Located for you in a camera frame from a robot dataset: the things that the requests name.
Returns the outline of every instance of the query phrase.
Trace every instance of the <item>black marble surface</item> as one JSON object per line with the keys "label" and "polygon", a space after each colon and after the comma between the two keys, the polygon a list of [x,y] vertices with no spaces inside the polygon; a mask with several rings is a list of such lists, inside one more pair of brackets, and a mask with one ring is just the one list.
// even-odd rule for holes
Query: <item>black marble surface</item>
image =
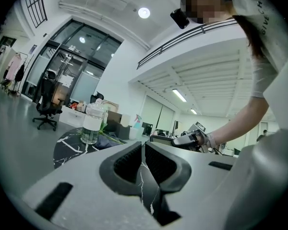
{"label": "black marble surface", "polygon": [[70,159],[100,150],[80,140],[81,130],[82,128],[69,130],[57,141],[53,152],[53,165],[55,169]]}

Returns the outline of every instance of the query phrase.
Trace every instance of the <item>person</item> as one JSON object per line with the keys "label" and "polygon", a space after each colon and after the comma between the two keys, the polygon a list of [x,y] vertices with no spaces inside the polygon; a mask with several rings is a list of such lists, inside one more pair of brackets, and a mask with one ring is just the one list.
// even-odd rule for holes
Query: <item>person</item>
{"label": "person", "polygon": [[181,0],[181,10],[197,23],[233,17],[248,39],[253,68],[251,97],[226,125],[205,139],[197,137],[199,145],[214,148],[249,132],[267,112],[263,92],[288,60],[288,25],[269,0]]}
{"label": "person", "polygon": [[257,142],[260,141],[260,139],[263,138],[263,137],[265,137],[266,135],[267,135],[267,130],[265,129],[265,130],[264,130],[264,134],[263,134],[263,135],[260,135],[260,136],[257,138],[256,141],[257,141]]}

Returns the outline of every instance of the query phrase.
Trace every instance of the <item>railing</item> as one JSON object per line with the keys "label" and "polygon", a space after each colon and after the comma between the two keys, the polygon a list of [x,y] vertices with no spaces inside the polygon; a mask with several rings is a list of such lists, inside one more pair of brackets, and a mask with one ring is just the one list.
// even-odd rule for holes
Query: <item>railing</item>
{"label": "railing", "polygon": [[47,20],[43,0],[25,0],[25,3],[27,4],[31,20],[35,28]]}
{"label": "railing", "polygon": [[183,42],[184,40],[187,40],[187,39],[189,39],[193,36],[199,35],[199,34],[205,34],[206,32],[208,32],[210,30],[214,30],[214,29],[217,29],[217,28],[220,28],[223,26],[228,26],[228,25],[233,25],[233,24],[237,24],[237,21],[235,19],[228,19],[228,20],[213,23],[210,25],[205,25],[205,24],[200,25],[200,26],[197,26],[191,30],[188,30],[188,31],[180,34],[179,36],[169,40],[168,42],[166,42],[165,44],[163,44],[159,48],[155,49],[149,55],[144,57],[142,60],[140,60],[138,63],[137,69],[139,69],[142,65],[144,65],[145,63],[147,63],[148,61],[150,61],[154,57],[161,55],[164,51],[168,50],[169,48],[172,48],[176,44]]}

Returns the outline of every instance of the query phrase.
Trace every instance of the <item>grey floor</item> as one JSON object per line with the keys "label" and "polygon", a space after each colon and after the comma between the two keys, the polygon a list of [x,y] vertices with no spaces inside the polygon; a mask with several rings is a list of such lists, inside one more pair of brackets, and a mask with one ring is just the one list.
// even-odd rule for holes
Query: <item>grey floor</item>
{"label": "grey floor", "polygon": [[0,89],[0,182],[15,196],[54,170],[54,146],[73,127],[58,123],[56,131],[48,124],[40,130],[36,105],[23,97],[8,96]]}

